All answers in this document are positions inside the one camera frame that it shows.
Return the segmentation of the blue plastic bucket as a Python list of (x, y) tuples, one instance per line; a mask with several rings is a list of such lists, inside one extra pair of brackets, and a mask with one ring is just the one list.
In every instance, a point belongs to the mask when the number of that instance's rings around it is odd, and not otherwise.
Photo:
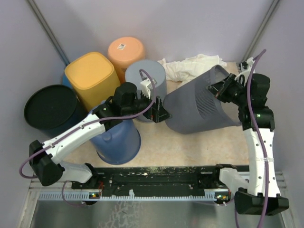
[(141, 136), (133, 120), (123, 120), (90, 142), (98, 156), (106, 163), (120, 165), (132, 160), (141, 147)]

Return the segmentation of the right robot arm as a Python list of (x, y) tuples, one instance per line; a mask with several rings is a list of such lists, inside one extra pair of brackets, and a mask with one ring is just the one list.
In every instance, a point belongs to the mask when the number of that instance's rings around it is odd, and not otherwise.
[(218, 188), (227, 186), (234, 195), (235, 208), (242, 215), (273, 216), (289, 208), (276, 182), (273, 137), (275, 118), (266, 106), (270, 78), (253, 74), (248, 80), (230, 74), (207, 86), (218, 100), (238, 106), (238, 117), (246, 138), (249, 157), (249, 180), (240, 176), (232, 165), (218, 164), (212, 176)]

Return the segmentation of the orange cartoon plastic bucket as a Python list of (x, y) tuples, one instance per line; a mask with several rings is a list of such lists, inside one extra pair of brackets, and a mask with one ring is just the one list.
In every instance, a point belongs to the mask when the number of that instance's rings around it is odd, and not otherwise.
[(125, 82), (125, 72), (134, 62), (145, 59), (143, 43), (134, 37), (121, 37), (114, 40), (108, 48), (108, 59), (113, 64), (121, 83)]

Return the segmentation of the light grey smooth bucket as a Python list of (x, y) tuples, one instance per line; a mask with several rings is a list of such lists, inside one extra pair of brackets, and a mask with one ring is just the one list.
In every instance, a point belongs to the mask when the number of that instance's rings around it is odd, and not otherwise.
[[(152, 81), (154, 78), (157, 82), (151, 91), (151, 98), (145, 97), (141, 92), (140, 83), (149, 78)], [(152, 122), (148, 119), (148, 110), (159, 96), (161, 100), (167, 93), (165, 70), (156, 61), (140, 60), (130, 65), (125, 75), (126, 82), (121, 84), (122, 98), (120, 101), (120, 113), (127, 118), (145, 118), (147, 122)]]

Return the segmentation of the grey slotted plastic bin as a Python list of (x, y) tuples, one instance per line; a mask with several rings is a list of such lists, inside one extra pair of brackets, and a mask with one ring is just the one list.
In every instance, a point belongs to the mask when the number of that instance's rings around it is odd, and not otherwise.
[(167, 94), (163, 107), (171, 114), (166, 125), (181, 134), (198, 133), (240, 126), (238, 107), (233, 103), (223, 103), (207, 89), (211, 84), (229, 75), (222, 66), (211, 70)]

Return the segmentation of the dark blue cylindrical bin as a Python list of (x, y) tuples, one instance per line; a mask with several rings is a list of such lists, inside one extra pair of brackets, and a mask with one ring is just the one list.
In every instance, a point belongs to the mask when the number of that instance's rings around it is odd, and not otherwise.
[(38, 90), (24, 107), (27, 124), (50, 138), (73, 127), (87, 114), (76, 93), (65, 85), (50, 85)]

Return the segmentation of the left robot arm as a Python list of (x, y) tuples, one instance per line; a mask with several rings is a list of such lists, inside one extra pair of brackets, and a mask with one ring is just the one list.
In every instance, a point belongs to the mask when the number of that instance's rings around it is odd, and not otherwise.
[(123, 120), (134, 119), (139, 115), (155, 123), (171, 116), (163, 107), (160, 97), (151, 95), (147, 86), (142, 86), (141, 95), (138, 96), (136, 85), (130, 82), (121, 84), (113, 96), (72, 128), (43, 143), (35, 140), (30, 144), (29, 164), (36, 178), (42, 186), (70, 181), (90, 189), (96, 187), (99, 175), (91, 164), (73, 164), (63, 159), (93, 137), (114, 128)]

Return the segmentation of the yellow slotted plastic basket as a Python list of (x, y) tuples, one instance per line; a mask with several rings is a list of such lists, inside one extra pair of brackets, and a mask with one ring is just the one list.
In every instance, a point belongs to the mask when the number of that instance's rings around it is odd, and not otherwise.
[(99, 52), (87, 53), (71, 62), (65, 75), (87, 111), (112, 96), (121, 84), (113, 64)]

